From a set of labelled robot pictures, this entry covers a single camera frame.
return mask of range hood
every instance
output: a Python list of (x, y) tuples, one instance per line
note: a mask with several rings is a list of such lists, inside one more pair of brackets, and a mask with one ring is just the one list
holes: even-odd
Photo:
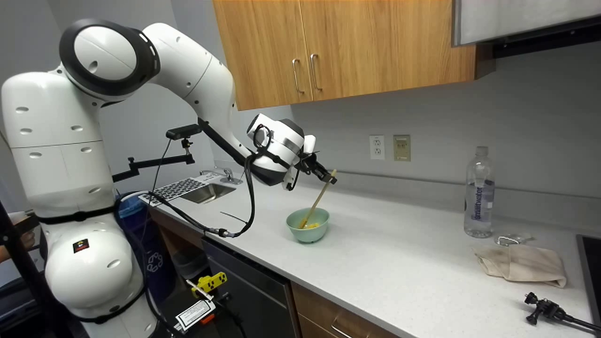
[(454, 0), (453, 43), (495, 58), (601, 40), (601, 0)]

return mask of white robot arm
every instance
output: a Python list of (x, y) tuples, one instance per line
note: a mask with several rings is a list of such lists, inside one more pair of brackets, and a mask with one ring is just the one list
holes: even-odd
[(98, 113), (146, 82), (171, 90), (198, 115), (203, 131), (267, 185), (291, 188), (292, 167), (335, 182), (313, 153), (315, 138), (290, 120), (259, 114), (247, 130), (258, 151), (230, 130), (231, 73), (176, 29), (143, 32), (84, 19), (67, 28), (61, 64), (16, 75), (2, 86), (7, 140), (27, 198), (48, 242), (46, 280), (91, 338), (149, 337), (156, 329), (144, 301), (143, 273), (113, 216), (113, 181)]

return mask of cabinet handle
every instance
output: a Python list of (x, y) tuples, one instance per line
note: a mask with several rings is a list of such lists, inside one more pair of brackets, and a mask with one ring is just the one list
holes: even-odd
[[(338, 320), (338, 316), (339, 316), (339, 315), (340, 315), (340, 314), (338, 314), (338, 315), (336, 316), (336, 318), (334, 318), (334, 321), (332, 322), (332, 325), (330, 325), (330, 327), (332, 328), (332, 330), (334, 330), (334, 331), (338, 332), (338, 334), (340, 334), (340, 335), (341, 335), (341, 336), (343, 336), (344, 338), (353, 338), (352, 336), (349, 336), (348, 334), (344, 333), (344, 332), (343, 332), (341, 329), (339, 329), (339, 328), (337, 328), (337, 327), (335, 327), (335, 326), (334, 326), (334, 324), (335, 324), (335, 323), (336, 323), (336, 321)], [(365, 338), (370, 338), (370, 334), (371, 334), (371, 333), (368, 333), (368, 334), (367, 334), (367, 336), (365, 336)]]
[(317, 58), (319, 55), (317, 54), (311, 54), (311, 70), (313, 71), (313, 84), (315, 85), (315, 89), (317, 90), (322, 90), (323, 88), (320, 88), (317, 85), (317, 77), (315, 76), (315, 61), (314, 59)]
[(294, 70), (294, 83), (296, 84), (296, 91), (298, 91), (300, 94), (305, 94), (305, 91), (301, 90), (299, 88), (299, 78), (296, 75), (296, 63), (297, 62), (300, 62), (300, 60), (299, 59), (293, 59), (292, 60), (292, 69)]

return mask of wooden cabinet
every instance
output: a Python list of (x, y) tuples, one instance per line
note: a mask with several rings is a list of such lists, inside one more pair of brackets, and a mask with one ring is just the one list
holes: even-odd
[(292, 293), (303, 337), (396, 337), (296, 283), (292, 283)]
[(494, 67), (481, 67), (484, 47), (451, 47), (453, 0), (213, 2), (239, 109), (471, 81)]
[(298, 1), (213, 6), (239, 110), (313, 100)]

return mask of wall outlet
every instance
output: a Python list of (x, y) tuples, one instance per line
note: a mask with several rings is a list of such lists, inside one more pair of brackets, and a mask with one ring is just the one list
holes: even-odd
[(395, 161), (411, 161), (411, 136), (394, 135), (392, 137)]
[(370, 135), (370, 157), (371, 159), (386, 159), (384, 152), (384, 135)]

